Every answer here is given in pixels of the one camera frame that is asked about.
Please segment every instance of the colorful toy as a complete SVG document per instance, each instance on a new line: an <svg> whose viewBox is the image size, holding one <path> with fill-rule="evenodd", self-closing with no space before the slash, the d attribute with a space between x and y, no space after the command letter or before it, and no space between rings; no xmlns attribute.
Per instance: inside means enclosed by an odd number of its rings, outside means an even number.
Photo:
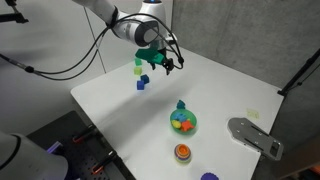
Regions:
<svg viewBox="0 0 320 180"><path fill-rule="evenodd" d="M183 113L176 113L173 115L173 119L179 120L181 123L187 120L187 116Z"/></svg>
<svg viewBox="0 0 320 180"><path fill-rule="evenodd" d="M172 120L171 123L172 123L172 126L174 128L176 128L176 129L180 129L181 128L181 122L180 121Z"/></svg>
<svg viewBox="0 0 320 180"><path fill-rule="evenodd" d="M191 161L191 151L185 144L178 144L174 148L174 155L179 163L189 163Z"/></svg>
<svg viewBox="0 0 320 180"><path fill-rule="evenodd" d="M144 84L148 84L149 82L150 82L150 79L149 79L149 77L145 74L145 75L142 75L141 77L140 77L140 79L141 79L141 81L143 81L144 82Z"/></svg>
<svg viewBox="0 0 320 180"><path fill-rule="evenodd" d="M144 82L143 81L137 81L137 89L144 90Z"/></svg>
<svg viewBox="0 0 320 180"><path fill-rule="evenodd" d="M196 129L197 125L196 116L191 111L183 109L185 108L185 103L181 100L177 103L177 108L178 109L173 111L170 115L170 124L173 127L173 130L183 135L194 134L194 129Z"/></svg>
<svg viewBox="0 0 320 180"><path fill-rule="evenodd" d="M219 178L213 173L205 173L202 175L201 180L219 180Z"/></svg>
<svg viewBox="0 0 320 180"><path fill-rule="evenodd" d="M183 101L179 100L177 109L186 109L186 104Z"/></svg>
<svg viewBox="0 0 320 180"><path fill-rule="evenodd" d="M190 121L184 121L181 123L181 131L186 132L189 129L193 129L194 126L191 124Z"/></svg>
<svg viewBox="0 0 320 180"><path fill-rule="evenodd" d="M142 74L142 68L141 67L135 67L134 68L134 74L140 76Z"/></svg>
<svg viewBox="0 0 320 180"><path fill-rule="evenodd" d="M134 62L136 63L136 66L141 66L142 65L142 61L140 58L135 58Z"/></svg>

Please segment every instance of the black cable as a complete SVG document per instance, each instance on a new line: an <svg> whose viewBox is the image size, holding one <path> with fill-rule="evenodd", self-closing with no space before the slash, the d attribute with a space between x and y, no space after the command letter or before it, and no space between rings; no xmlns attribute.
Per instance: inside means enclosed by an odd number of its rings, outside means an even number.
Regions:
<svg viewBox="0 0 320 180"><path fill-rule="evenodd" d="M93 33L93 28L92 28L92 25L91 25L91 22L90 22L90 19L89 19L89 15L88 15L87 9L85 7L83 7L83 10L84 10L84 12L86 14L86 18L87 18L87 21L88 21L88 24L89 24L89 27L90 27L90 31L91 31L92 37L93 37L93 39L96 39L96 37L95 37L95 35ZM106 68L104 67L104 63L102 61L100 50L98 51L98 54L99 54L100 62L102 64L103 71L104 71L104 73L107 73Z"/></svg>
<svg viewBox="0 0 320 180"><path fill-rule="evenodd" d="M177 55L177 57L180 57L180 55L177 53L177 51L171 46L171 44L166 40L165 37L163 37L162 34L160 34L159 30L157 31L155 28L149 26L147 23L143 22L143 21L140 21L140 20L137 20L137 19L122 19L122 20L119 20L117 21L117 23L120 23L120 22L127 22L127 21L134 21L134 22L139 22L141 23L142 25L146 26L147 28L151 29L152 31L154 31L155 33L158 34L158 36L161 37L161 39L163 39L166 44L172 49L172 51Z"/></svg>
<svg viewBox="0 0 320 180"><path fill-rule="evenodd" d="M299 82L299 83L301 83L301 85L302 85L302 83L303 83L304 81L306 81L319 67L320 67L320 64L318 64L318 66L317 66L316 68L314 68L314 70L312 70L312 71L308 74L308 76L305 77L305 78L304 78L301 82Z"/></svg>
<svg viewBox="0 0 320 180"><path fill-rule="evenodd" d="M129 22L130 22L130 21L139 22L139 23L141 23L142 25L144 25L144 26L148 27L149 29L151 29L152 31L154 31L155 33L157 33L158 36L160 36L161 39L164 40L164 41L166 42L166 44L171 48L172 52L174 52L174 53L176 54L178 60L179 60L180 58L182 58L182 57L181 57L181 54L178 54L178 53L177 53L177 51L171 46L171 44L165 39L165 37L163 37L162 34L160 34L159 30L156 30L155 28L150 27L147 23L145 23L145 22L143 22L143 21L140 21L140 20L137 20L137 19L124 19L124 18L118 20L116 23L127 22L127 21L129 21ZM176 65L174 65L174 67L177 68L177 69L183 69L183 62L180 63L180 64L181 64L181 67L178 67L178 66L176 66Z"/></svg>
<svg viewBox="0 0 320 180"><path fill-rule="evenodd" d="M290 92L291 90L302 86L302 84L320 67L320 64L318 64L318 66L316 66L302 81L298 82L295 86L293 86L292 88L288 89L287 92Z"/></svg>
<svg viewBox="0 0 320 180"><path fill-rule="evenodd" d="M129 17L133 17L133 16L139 16L139 15L140 15L140 16L152 17L153 19L157 20L157 21L170 33L171 37L172 37L173 40L175 41L175 44L176 44L176 48L177 48L177 50L178 50L178 53L179 53L179 55L181 56L181 52L180 52L180 48L179 48L178 42L177 42L176 38L174 37L172 31L171 31L171 30L167 27L167 25L166 25L165 23L163 23L158 17L153 16L153 15L151 15L151 14L134 13L134 14L130 14L130 15L128 15L128 16L125 16L125 17L119 19L118 21L121 21L121 20L123 20L123 19L127 19L127 18L129 18Z"/></svg>
<svg viewBox="0 0 320 180"><path fill-rule="evenodd" d="M82 70L81 72L79 72L78 74L76 74L76 75L74 75L74 76L60 79L60 78L48 77L48 76L43 75L42 73L39 73L39 74L36 73L36 74L39 75L39 76L41 76L41 77L44 77L44 78L46 78L46 79L50 79L50 80L54 80L54 81L66 81L66 80L73 79L73 78L75 78L75 77L80 76L82 73L84 73L84 72L90 67L90 65L92 64L92 62L93 62L94 58L96 57L97 53L98 53L98 49L97 49L96 52L94 53L92 59L90 60L90 63L87 65L87 67L84 68L84 70Z"/></svg>
<svg viewBox="0 0 320 180"><path fill-rule="evenodd" d="M51 74L51 75L55 75L55 74L62 74L62 73L65 73L65 72L68 72L74 68L76 68L77 66L79 66L87 57L88 55L91 53L92 49L94 48L94 46L97 44L98 40L103 37L105 35L105 33L109 30L109 28L105 28L100 34L99 36L97 37L97 39L94 41L94 43L92 44L92 46L90 47L90 49L88 50L88 52L86 53L86 55L77 63L75 64L74 66L66 69L66 70L63 70L63 71L58 71L58 72L45 72L45 71L38 71L38 70L35 70L34 72L35 73L41 73L41 74Z"/></svg>

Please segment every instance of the purple object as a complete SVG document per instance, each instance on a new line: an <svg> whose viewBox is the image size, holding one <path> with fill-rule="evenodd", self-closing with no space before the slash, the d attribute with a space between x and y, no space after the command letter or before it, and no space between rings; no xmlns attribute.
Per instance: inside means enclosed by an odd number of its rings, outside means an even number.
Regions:
<svg viewBox="0 0 320 180"><path fill-rule="evenodd" d="M202 175L201 180L219 180L219 178L212 173L205 173Z"/></svg>
<svg viewBox="0 0 320 180"><path fill-rule="evenodd" d="M144 90L144 82L143 81L137 81L137 89Z"/></svg>
<svg viewBox="0 0 320 180"><path fill-rule="evenodd" d="M59 141L57 141L57 142L55 142L51 147L49 147L49 149L47 149L47 152L49 153L49 154L52 154L56 149L58 149L60 146L62 146L62 144L59 142Z"/></svg>

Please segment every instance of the gray metal plate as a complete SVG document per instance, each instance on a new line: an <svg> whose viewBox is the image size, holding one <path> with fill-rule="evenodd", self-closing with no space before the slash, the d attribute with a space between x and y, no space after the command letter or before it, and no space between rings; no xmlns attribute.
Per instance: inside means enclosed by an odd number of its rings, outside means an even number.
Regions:
<svg viewBox="0 0 320 180"><path fill-rule="evenodd" d="M235 139L255 148L272 160L279 161L281 159L283 144L248 119L232 118L228 122L228 127Z"/></svg>

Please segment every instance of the yellow toy piece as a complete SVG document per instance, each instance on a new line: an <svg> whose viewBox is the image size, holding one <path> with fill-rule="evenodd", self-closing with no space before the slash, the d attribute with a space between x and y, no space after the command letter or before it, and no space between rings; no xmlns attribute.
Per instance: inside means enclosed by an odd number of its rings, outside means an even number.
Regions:
<svg viewBox="0 0 320 180"><path fill-rule="evenodd" d="M174 128L176 128L176 129L180 129L181 128L181 122L180 121L172 120L171 123L172 123L172 126Z"/></svg>

